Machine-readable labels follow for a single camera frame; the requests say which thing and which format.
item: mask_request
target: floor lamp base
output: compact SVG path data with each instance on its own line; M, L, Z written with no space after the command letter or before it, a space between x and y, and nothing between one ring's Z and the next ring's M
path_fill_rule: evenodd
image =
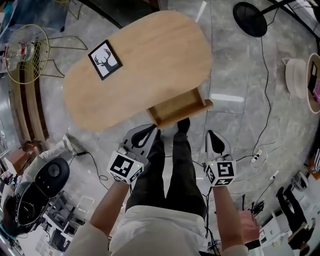
M233 17L239 27L246 32L248 35L260 38L267 33L267 21L263 15L258 16L255 19L251 17L260 10L255 7L253 4L248 2L238 2L233 7Z

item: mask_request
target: dark pants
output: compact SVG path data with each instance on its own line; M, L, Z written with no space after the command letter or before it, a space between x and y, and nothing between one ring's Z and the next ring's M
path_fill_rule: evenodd
M160 138L152 145L148 159L149 163L137 178L125 210L137 205L153 206L196 214L204 219L207 207L196 183L195 167L186 134L177 133L173 139L173 170L166 198L162 179L165 150Z
M304 223L304 222L307 223L307 220L304 215L304 212L301 209L299 202L295 198L294 194L292 194L291 190L285 191L284 195L287 197L287 199L292 204L294 213L290 210L289 205L285 201L283 195L280 195L278 197L278 200L279 200L281 209L289 222L289 227L290 227L291 231L294 233L295 231L297 231L301 227L302 223Z

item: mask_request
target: white shirt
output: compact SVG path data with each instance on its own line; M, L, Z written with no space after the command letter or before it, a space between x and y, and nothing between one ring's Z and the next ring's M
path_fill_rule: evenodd
M113 235L90 223L80 227L65 256L199 256L207 251L205 223L201 216L177 210L136 205L125 213ZM247 256L244 245L228 248L224 256Z

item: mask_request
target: marble floor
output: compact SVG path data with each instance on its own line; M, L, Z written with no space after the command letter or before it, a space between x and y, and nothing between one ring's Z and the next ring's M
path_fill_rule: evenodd
M230 143L233 158L239 159L250 154L258 136L263 130L269 112L269 104L264 90L267 71L262 56L262 44L265 62L269 71L267 95L271 103L268 126L262 134L257 148L276 139L269 147L271 153L260 169L250 166L250 157L237 162L238 176L229 186L229 191L237 206L241 205L242 195L246 194L246 207L256 201L268 186L268 179L276 170L279 175L274 184L266 191L265 209L258 220L263 222L270 211L278 207L275 194L280 186L288 183L289 178L303 168L309 147L318 126L319 116L309 111L303 99L291 97L285 84L285 66L282 58L301 58L308 60L311 53L317 52L315 38L295 19L281 9L274 22L268 27L266 35L254 38L246 35L233 18L233 6L239 0L169 0L169 9L192 17L201 27L212 50L211 74L201 85L206 98L213 101L214 107L207 112L191 117L188 139L192 147L192 158L202 163L206 158L205 134L211 129L223 135ZM247 0L258 8L265 8L268 0ZM271 22L274 12L266 15ZM83 7L80 19L67 16L65 31L62 35L81 38L89 49L118 31L114 25L87 7ZM52 49L50 52L63 73L86 53L80 50ZM106 167L110 156L118 148L126 132L151 120L146 112L138 113L104 132L91 132L78 127L71 119L63 100L63 79L41 77L41 96L45 120L49 131L49 144L58 142L65 133L76 137L92 153L100 175L109 177L103 183L109 187L113 179ZM236 96L237 101L216 99L217 95ZM172 154L172 141L175 126L162 130L167 156ZM254 163L258 168L266 158L266 147L261 158ZM70 166L71 175L65 187L69 197L77 203L82 196L93 199L87 218L106 193L99 183L94 163L89 156L75 158ZM195 164L198 186L207 194L210 184L202 168ZM172 174L172 159L166 158L163 180L167 190ZM214 237L218 236L215 203L213 196L209 202L209 226Z

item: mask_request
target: oval table top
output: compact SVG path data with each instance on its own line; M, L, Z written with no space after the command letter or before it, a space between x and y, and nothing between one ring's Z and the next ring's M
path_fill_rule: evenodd
M72 118L91 131L101 132L200 86L211 70L203 32L176 11L150 14L107 40L122 63L118 70L102 80L89 50L64 78L63 98Z

